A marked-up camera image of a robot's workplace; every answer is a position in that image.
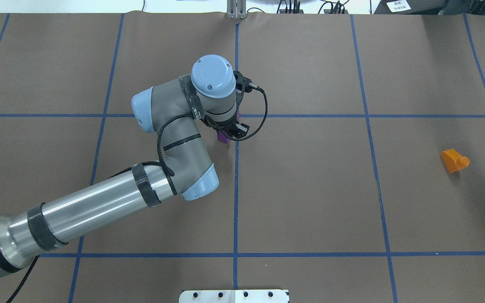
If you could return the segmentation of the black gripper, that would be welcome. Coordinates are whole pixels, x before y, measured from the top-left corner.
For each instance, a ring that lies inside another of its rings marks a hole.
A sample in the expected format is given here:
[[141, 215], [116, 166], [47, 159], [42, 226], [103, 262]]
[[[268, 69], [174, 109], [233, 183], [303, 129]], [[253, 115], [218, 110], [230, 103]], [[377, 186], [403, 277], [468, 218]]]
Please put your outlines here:
[[205, 123], [213, 129], [222, 129], [223, 136], [228, 139], [243, 139], [248, 135], [250, 127], [247, 124], [240, 123], [237, 111], [225, 112], [222, 114], [205, 112]]

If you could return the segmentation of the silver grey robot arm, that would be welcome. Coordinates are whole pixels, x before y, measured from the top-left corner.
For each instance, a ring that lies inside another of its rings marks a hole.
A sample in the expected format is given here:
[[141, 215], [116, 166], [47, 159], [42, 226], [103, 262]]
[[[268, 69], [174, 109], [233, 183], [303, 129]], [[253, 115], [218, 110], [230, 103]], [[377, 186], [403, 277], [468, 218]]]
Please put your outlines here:
[[197, 122], [231, 141], [250, 138], [238, 110], [245, 93], [264, 90], [208, 54], [191, 72], [152, 86], [131, 99], [140, 127], [157, 136], [158, 160], [137, 163], [110, 178], [20, 215], [0, 215], [0, 278], [33, 264], [35, 257], [180, 194], [185, 200], [219, 186]]

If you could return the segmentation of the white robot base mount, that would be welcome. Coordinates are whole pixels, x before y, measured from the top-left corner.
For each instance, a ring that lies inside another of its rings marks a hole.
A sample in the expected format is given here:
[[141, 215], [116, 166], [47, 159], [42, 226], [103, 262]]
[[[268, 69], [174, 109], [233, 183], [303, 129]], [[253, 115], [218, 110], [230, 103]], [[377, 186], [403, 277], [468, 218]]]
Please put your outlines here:
[[188, 290], [181, 292], [179, 303], [289, 303], [288, 290]]

